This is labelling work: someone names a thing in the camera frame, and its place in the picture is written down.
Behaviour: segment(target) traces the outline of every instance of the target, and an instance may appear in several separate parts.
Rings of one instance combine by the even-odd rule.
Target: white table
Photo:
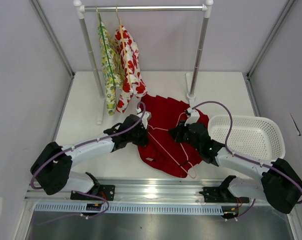
[[[187,102],[186,72],[143,71],[141,74],[149,95],[171,97]],[[196,103],[215,100],[225,104],[233,115],[254,116],[241,72],[199,72],[195,93]],[[97,125],[97,101],[97,86],[93,73],[77,72],[57,134],[56,142],[59,145],[95,138],[103,130],[123,122],[129,114],[135,114],[135,107],[139,102],[134,97],[125,114],[116,113],[114,116],[109,116],[105,108],[103,124]],[[209,118],[217,114],[226,114],[222,107],[214,104],[207,104],[198,109]],[[220,180],[232,174],[246,177],[230,169],[208,165],[205,162],[201,162],[195,168],[196,180]],[[111,154],[97,156],[72,170],[79,173],[88,171],[97,178],[178,179],[145,164],[133,144],[128,144]]]

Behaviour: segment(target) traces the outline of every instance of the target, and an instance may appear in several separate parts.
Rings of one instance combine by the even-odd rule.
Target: clothing rack
[[[96,62],[90,42],[90,37],[86,28],[86,23],[84,19],[84,13],[89,13],[89,12],[95,12],[98,10],[98,12],[141,12],[141,11],[202,11],[204,13],[203,15],[203,22],[202,22],[202,28],[201,28],[201,34],[200,34],[200,40],[199,40],[199,45],[197,49],[197,54],[196,54],[196,59],[195,59],[195,65],[194,65],[194,71],[193,71],[193,76],[192,76],[192,81],[190,88],[188,89],[187,97],[189,100],[194,100],[195,99],[195,85],[196,85],[196,80],[197,80],[197,75],[199,71],[199,66],[201,62],[201,56],[202,56],[202,49],[203,49],[203,44],[204,44],[204,39],[205,39],[205,34],[206,34],[206,29],[207,29],[207,23],[211,14],[212,10],[212,5],[213,5],[213,0],[204,0],[204,4],[202,5],[181,5],[181,6],[85,6],[81,3],[80,0],[74,0],[73,4],[76,8],[79,20],[80,20],[80,25],[82,29],[82,33],[84,36],[86,48],[89,54],[90,62],[92,65],[95,81],[97,83],[98,91],[99,91],[99,98],[104,99],[105,95],[102,89],[100,77],[98,74],[98,70],[96,67]]]

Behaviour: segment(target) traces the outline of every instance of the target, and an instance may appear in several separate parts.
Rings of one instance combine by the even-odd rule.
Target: robotic arm
[[[92,157],[124,148],[127,143],[146,146],[147,120],[151,115],[147,111],[142,113],[139,108],[137,111],[140,113],[129,115],[123,123],[105,130],[95,139],[65,146],[58,145],[55,141],[49,143],[31,168],[33,178],[41,186],[35,189],[43,188],[47,195],[66,190],[96,196],[100,186],[98,181],[90,173],[75,173],[71,168]]]
[[[298,200],[302,195],[302,180],[287,161],[280,158],[269,161],[232,153],[225,144],[211,139],[204,124],[197,123],[197,110],[189,108],[187,114],[187,121],[181,121],[176,128],[169,131],[176,142],[190,144],[208,164],[227,167],[252,178],[228,176],[214,193],[208,192],[208,188],[204,187],[205,191],[201,192],[204,197],[215,194],[214,198],[224,203],[232,203],[235,197],[257,198],[268,201],[271,206],[285,214],[290,213],[294,205],[300,203]]]

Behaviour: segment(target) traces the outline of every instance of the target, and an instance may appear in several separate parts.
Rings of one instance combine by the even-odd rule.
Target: white wall
[[[285,159],[302,178],[302,0],[297,1],[254,73],[252,84],[261,114],[279,125]],[[302,205],[297,209],[302,219]]]
[[[0,240],[10,239],[70,83],[27,0],[0,1]]]
[[[82,0],[85,5],[199,5],[202,0]],[[215,0],[200,70],[248,72],[286,0]],[[72,1],[40,0],[74,71],[90,62]],[[102,13],[109,32],[118,27],[114,12]],[[201,12],[121,12],[122,23],[140,49],[145,71],[190,71],[195,64]],[[100,67],[97,15],[86,13],[93,51]]]

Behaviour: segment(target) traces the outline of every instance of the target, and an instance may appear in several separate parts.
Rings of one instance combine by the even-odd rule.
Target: vertical rack pole
[[[187,98],[189,100],[195,100],[195,85],[196,85],[196,80],[197,80],[197,74],[199,72],[199,66],[201,62],[201,57],[202,57],[202,50],[203,50],[203,45],[204,45],[204,39],[205,39],[205,34],[206,34],[206,29],[207,29],[207,24],[209,21],[209,17],[211,14],[211,9],[213,5],[213,0],[205,0],[206,6],[206,11],[204,12],[204,17],[203,17],[203,22],[202,22],[202,28],[201,28],[201,34],[200,34],[200,41],[199,41],[199,46],[197,49],[197,54],[196,54],[196,60],[195,60],[195,65],[194,65],[194,71],[193,71],[193,76],[192,76],[192,81],[191,81],[191,86],[189,87],[189,92],[187,93]]]
[[[85,23],[85,19],[84,19],[84,5],[82,5],[80,0],[74,0],[73,4],[76,7],[76,12],[77,12],[77,15],[78,15],[79,20],[80,20],[80,25],[81,25],[82,33],[83,33],[83,36],[84,36],[87,52],[89,54],[91,66],[92,66],[92,69],[93,69],[94,78],[95,78],[95,81],[96,81],[96,84],[97,84],[97,89],[98,89],[98,92],[99,92],[99,98],[101,100],[103,100],[105,98],[105,95],[104,95],[104,91],[103,91],[103,88],[102,88],[100,76],[99,76],[99,73],[98,73],[98,70],[97,70],[97,67],[96,67],[96,62],[95,62],[94,53],[93,53],[91,42],[90,42],[90,37],[89,37],[89,34],[87,32],[87,28],[86,28],[86,23]]]

